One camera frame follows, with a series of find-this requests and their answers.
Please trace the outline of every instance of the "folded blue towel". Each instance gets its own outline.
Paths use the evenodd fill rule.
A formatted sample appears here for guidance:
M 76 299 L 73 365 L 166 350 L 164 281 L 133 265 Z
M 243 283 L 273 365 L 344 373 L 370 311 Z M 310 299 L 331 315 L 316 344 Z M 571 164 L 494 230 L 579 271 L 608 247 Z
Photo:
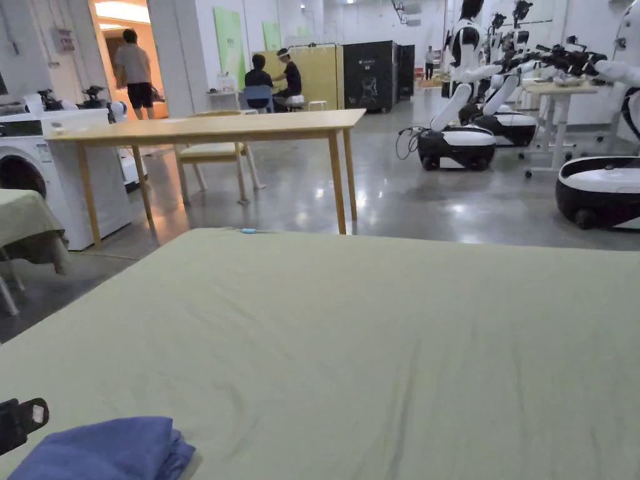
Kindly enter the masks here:
M 9 479 L 176 480 L 194 452 L 172 419 L 116 419 L 47 436 Z

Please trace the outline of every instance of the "person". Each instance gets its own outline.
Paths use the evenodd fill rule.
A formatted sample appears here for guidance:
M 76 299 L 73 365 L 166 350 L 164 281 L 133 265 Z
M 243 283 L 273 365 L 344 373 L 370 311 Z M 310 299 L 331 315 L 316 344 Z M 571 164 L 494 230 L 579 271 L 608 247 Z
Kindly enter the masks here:
M 260 54 L 255 54 L 251 59 L 253 63 L 253 70 L 248 72 L 244 76 L 244 85 L 245 86 L 260 86 L 266 85 L 273 88 L 273 80 L 271 80 L 271 76 L 264 71 L 264 65 L 266 64 L 266 58 Z M 247 100 L 247 105 L 251 108 L 260 109 L 267 108 L 269 105 L 268 99 L 253 99 Z
M 431 80 L 433 77 L 433 64 L 436 63 L 436 54 L 433 47 L 429 45 L 429 50 L 424 55 L 424 79 Z
M 291 55 L 287 49 L 278 50 L 278 59 L 285 65 L 284 73 L 273 79 L 274 82 L 287 79 L 287 88 L 279 91 L 273 96 L 273 107 L 276 113 L 287 111 L 285 107 L 286 99 L 289 97 L 295 97 L 302 94 L 302 77 L 300 76 L 300 70 L 298 66 L 293 63 Z
M 155 115 L 149 55 L 138 47 L 138 34 L 135 30 L 127 28 L 122 33 L 122 38 L 125 44 L 118 49 L 114 57 L 116 78 L 119 84 L 123 84 L 126 74 L 127 93 L 136 117 L 142 120 L 142 107 L 144 107 L 147 109 L 147 117 L 151 120 Z

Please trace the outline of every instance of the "blue chair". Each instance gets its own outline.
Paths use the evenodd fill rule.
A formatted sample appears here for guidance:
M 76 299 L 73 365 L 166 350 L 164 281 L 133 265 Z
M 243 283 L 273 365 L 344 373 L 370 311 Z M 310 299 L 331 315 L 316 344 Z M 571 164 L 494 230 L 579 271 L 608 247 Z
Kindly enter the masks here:
M 252 100 L 261 100 L 261 102 L 252 102 Z M 266 113 L 267 111 L 273 113 L 273 96 L 271 94 L 271 87 L 269 85 L 246 86 L 242 95 L 242 106 L 243 109 L 256 109 L 259 113 Z

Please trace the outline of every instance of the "man in black shirt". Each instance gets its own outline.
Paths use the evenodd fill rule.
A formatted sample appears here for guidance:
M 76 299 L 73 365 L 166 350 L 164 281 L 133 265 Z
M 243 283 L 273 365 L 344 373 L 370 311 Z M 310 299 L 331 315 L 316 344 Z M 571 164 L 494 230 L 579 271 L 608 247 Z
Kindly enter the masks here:
M 280 49 L 278 51 L 278 58 L 287 66 L 284 69 L 284 73 L 275 77 L 273 80 L 278 82 L 286 78 L 287 88 L 273 96 L 273 107 L 277 113 L 287 111 L 287 108 L 285 107 L 286 99 L 302 94 L 302 77 L 300 76 L 300 70 L 298 70 L 298 66 L 291 60 L 289 51 L 287 49 Z
M 266 59 L 262 55 L 254 55 L 251 59 L 253 62 L 253 70 L 247 73 L 244 76 L 244 85 L 245 86 L 260 86 L 266 85 L 273 88 L 273 80 L 271 80 L 271 76 L 265 72 L 264 64 L 266 63 Z M 267 108 L 269 105 L 269 101 L 267 99 L 253 99 L 247 100 L 247 105 L 251 108 Z

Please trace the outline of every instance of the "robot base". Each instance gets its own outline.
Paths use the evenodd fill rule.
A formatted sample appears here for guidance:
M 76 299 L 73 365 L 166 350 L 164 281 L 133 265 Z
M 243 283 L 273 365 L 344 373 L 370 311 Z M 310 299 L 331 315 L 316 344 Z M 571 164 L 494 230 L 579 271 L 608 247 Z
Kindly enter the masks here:
M 495 137 L 477 127 L 427 130 L 418 138 L 418 154 L 425 170 L 466 168 L 481 172 L 493 161 Z
M 582 229 L 640 229 L 640 158 L 591 157 L 566 163 L 556 182 L 559 210 Z
M 124 186 L 127 190 L 127 193 L 131 193 L 136 188 L 140 186 L 140 180 L 138 178 L 138 170 L 136 169 L 136 161 L 133 157 L 120 157 L 120 162 L 122 164 L 122 176 L 124 177 Z M 142 170 L 145 172 L 145 179 L 148 177 L 147 175 L 147 167 L 145 166 L 144 161 L 142 162 Z
M 517 112 L 480 116 L 473 125 L 493 133 L 498 138 L 498 147 L 528 147 L 538 130 L 534 117 Z

